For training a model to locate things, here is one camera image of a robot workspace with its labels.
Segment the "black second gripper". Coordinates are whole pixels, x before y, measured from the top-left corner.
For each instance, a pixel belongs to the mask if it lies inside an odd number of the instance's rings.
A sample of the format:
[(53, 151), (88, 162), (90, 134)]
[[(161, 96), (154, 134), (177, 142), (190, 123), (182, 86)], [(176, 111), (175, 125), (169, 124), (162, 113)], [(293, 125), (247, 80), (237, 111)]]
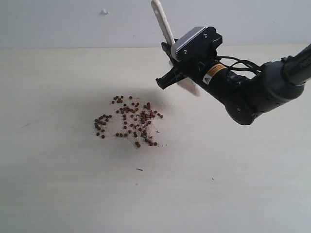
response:
[[(161, 48), (170, 62), (175, 63), (171, 54), (171, 45), (161, 42)], [(241, 107), (243, 104), (241, 95), (243, 76), (229, 70), (229, 67), (222, 64), (217, 57), (205, 60), (203, 63), (191, 58), (180, 62), (179, 69), (173, 67), (163, 77), (156, 79), (161, 89), (166, 89), (177, 82), (180, 87), (195, 96), (199, 96), (197, 87), (202, 88), (226, 107)]]

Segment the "black second robot arm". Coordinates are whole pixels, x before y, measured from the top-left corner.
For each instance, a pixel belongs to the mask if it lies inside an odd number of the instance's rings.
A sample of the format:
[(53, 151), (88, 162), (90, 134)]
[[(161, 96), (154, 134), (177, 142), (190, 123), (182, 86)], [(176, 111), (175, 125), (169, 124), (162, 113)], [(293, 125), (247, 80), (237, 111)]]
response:
[(230, 117), (240, 125), (250, 125), (260, 115), (292, 101), (304, 91), (311, 78), (311, 48), (307, 46), (296, 56), (257, 66), (251, 61), (237, 59), (245, 71), (255, 74), (251, 79), (236, 73), (237, 68), (220, 62), (217, 43), (209, 42), (201, 49), (193, 46), (195, 54), (185, 61), (176, 61), (172, 69), (156, 82), (165, 89), (190, 78), (195, 84), (224, 105)]

